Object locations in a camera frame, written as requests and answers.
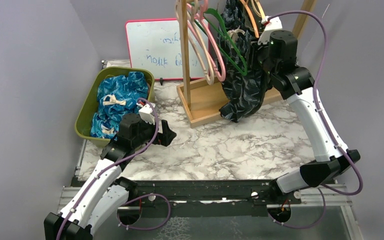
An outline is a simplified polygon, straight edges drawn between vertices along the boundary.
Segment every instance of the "marble tabletop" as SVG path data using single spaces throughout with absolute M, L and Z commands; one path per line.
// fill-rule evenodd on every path
M 107 67 L 130 66 L 128 60 Z M 121 176 L 131 180 L 273 179 L 314 159 L 297 115 L 285 101 L 264 105 L 239 123 L 219 120 L 190 128 L 176 92 L 177 82 L 155 83 L 160 119 L 177 137 L 170 146 L 151 145 L 136 156 Z M 102 149 L 87 141 L 78 180 L 86 181 Z

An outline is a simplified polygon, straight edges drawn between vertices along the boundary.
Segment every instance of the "gray wall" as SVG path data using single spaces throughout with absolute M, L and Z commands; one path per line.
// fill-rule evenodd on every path
M 68 0 L 0 0 L 0 239 L 44 239 L 74 174 L 74 123 L 99 70 Z
M 129 59 L 125 24 L 128 20 L 175 18 L 175 0 L 70 0 L 101 59 Z M 322 15 L 328 2 L 316 5 L 314 12 Z M 210 0 L 210 7 L 221 13 L 226 0 Z M 267 15 L 301 8 L 302 0 L 261 0 Z M 284 29 L 292 30 L 296 15 L 282 17 Z M 310 22 L 302 37 L 299 52 L 314 32 Z
M 330 45 L 320 97 L 339 134 L 361 153 L 364 189 L 353 202 L 362 233 L 384 239 L 384 0 L 335 0 L 324 22 Z M 303 53 L 314 75 L 322 41 L 318 29 Z M 358 187 L 352 170 L 341 180 L 350 191 Z

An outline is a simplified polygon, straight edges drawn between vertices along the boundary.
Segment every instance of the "green hanger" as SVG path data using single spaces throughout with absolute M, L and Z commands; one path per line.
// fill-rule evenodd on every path
M 245 58 L 241 55 L 241 52 L 239 51 L 238 47 L 236 47 L 236 44 L 233 42 L 232 38 L 228 35 L 228 31 L 226 30 L 226 25 L 225 25 L 225 21 L 223 20 L 222 16 L 220 15 L 220 13 L 214 9 L 214 8 L 208 8 L 207 11 L 205 11 L 205 14 L 209 14 L 209 15 L 212 15 L 215 17 L 215 19 L 218 21 L 219 23 L 219 27 L 221 29 L 221 31 L 219 30 L 219 28 L 217 26 L 215 26 L 205 15 L 204 15 L 204 19 L 211 25 L 212 28 L 214 28 L 217 33 L 227 42 L 229 42 L 231 44 L 231 46 L 233 47 L 234 51 L 237 53 L 237 55 L 239 56 L 240 60 L 242 61 L 243 63 L 243 66 L 244 66 L 244 69 L 240 68 L 233 59 L 230 58 L 229 54 L 227 54 L 222 48 L 221 46 L 217 43 L 217 47 L 218 49 L 220 50 L 220 52 L 226 57 L 226 59 L 240 72 L 240 74 L 242 74 L 243 76 L 246 76 L 248 74 L 248 64 L 247 64 L 247 61 L 245 60 Z M 195 23 L 196 25 L 201 29 L 201 31 L 207 35 L 207 33 L 204 31 L 204 28 L 201 26 L 201 24 L 198 22 L 198 20 L 195 19 Z

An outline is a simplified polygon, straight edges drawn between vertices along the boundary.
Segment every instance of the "blue clothing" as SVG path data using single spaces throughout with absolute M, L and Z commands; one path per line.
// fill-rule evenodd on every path
M 109 104 L 110 95 L 118 101 L 126 101 L 125 105 Z M 123 116 L 128 113 L 139 112 L 136 102 L 138 98 L 146 99 L 148 85 L 142 72 L 131 71 L 128 76 L 114 76 L 104 79 L 97 91 L 96 100 L 99 102 L 98 112 L 92 119 L 90 136 L 94 138 L 110 139 L 119 130 L 119 124 Z

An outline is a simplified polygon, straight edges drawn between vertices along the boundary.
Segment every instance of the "plastic laundry basket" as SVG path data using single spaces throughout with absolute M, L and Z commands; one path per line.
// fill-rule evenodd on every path
M 154 96 L 155 79 L 154 79 L 154 76 L 149 71 L 144 69 L 118 67 L 118 66 L 111 66 L 111 67 L 104 68 L 96 76 L 95 82 L 93 83 L 93 86 L 89 91 L 89 95 L 87 95 L 87 98 L 84 101 L 83 107 L 81 108 L 80 113 L 78 114 L 77 120 L 75 121 L 74 129 L 77 135 L 79 135 L 83 139 L 87 139 L 91 141 L 93 144 L 101 148 L 103 148 L 105 145 L 107 145 L 110 142 L 110 140 L 106 138 L 91 137 L 92 118 L 94 117 L 94 114 L 98 111 L 98 105 L 99 105 L 97 101 L 98 87 L 104 79 L 120 76 L 120 75 L 127 76 L 129 72 L 143 73 L 143 75 L 145 76 L 146 82 L 150 85 L 148 101 L 150 102 L 155 101 L 155 96 Z

